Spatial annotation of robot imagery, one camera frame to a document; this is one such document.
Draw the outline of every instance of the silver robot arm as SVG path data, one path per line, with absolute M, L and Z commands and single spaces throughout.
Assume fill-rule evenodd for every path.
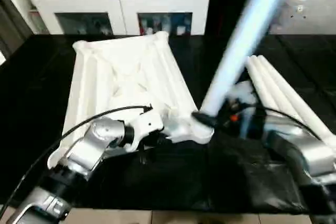
M 107 117 L 94 120 L 7 223 L 47 224 L 64 220 L 98 165 L 109 157 L 109 149 L 136 149 L 144 137 L 162 129 L 161 117 L 155 110 L 139 115 L 128 125 Z
M 271 115 L 266 117 L 262 139 L 286 161 L 312 223 L 336 223 L 334 150 L 292 120 Z

